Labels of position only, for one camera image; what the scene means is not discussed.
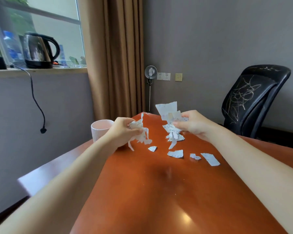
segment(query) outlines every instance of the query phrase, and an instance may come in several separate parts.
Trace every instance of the wall switch plate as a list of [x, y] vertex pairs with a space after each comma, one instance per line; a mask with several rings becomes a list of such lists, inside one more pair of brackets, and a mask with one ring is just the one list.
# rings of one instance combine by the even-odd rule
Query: wall switch plate
[[158, 80], [170, 80], [170, 73], [158, 72], [157, 79]]
[[176, 73], [175, 74], [175, 81], [182, 81], [182, 73]]

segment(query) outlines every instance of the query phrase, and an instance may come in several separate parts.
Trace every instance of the double power outlet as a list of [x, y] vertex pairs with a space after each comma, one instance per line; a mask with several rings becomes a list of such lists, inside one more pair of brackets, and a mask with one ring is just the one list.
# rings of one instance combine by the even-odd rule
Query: double power outlet
[[170, 80], [170, 73], [158, 72], [157, 73], [157, 79], [159, 79], [159, 80]]

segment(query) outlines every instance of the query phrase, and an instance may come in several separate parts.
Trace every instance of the gray wall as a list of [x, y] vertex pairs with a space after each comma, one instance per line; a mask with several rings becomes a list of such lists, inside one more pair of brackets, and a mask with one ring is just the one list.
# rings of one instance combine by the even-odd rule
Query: gray wall
[[264, 126], [293, 131], [293, 0], [144, 0], [144, 41], [145, 65], [172, 74], [152, 84], [152, 113], [176, 100], [179, 110], [221, 123], [223, 99], [242, 70], [277, 64], [292, 75]]
[[87, 74], [0, 78], [0, 212], [27, 193], [17, 178], [91, 139], [92, 99]]

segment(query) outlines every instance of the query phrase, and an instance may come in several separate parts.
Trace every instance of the cup rim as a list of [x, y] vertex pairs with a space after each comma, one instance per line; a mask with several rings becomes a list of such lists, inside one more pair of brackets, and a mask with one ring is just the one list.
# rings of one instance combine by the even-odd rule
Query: cup rim
[[99, 122], [99, 121], [110, 121], [110, 122], [113, 122], [113, 123], [114, 123], [114, 121], [109, 120], [109, 119], [98, 120], [98, 121], [92, 122], [92, 124], [91, 124], [91, 126], [90, 126], [91, 129], [94, 129], [94, 130], [108, 130], [108, 129], [109, 129], [109, 128], [106, 128], [106, 129], [95, 129], [95, 128], [93, 128], [92, 125], [93, 125], [94, 123], [96, 123], [96, 122]]

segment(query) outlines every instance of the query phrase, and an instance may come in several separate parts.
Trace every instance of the curtain fold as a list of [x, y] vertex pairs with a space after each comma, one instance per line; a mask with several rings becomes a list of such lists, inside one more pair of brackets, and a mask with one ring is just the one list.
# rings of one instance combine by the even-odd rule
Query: curtain fold
[[96, 120], [145, 111], [142, 0], [78, 0]]

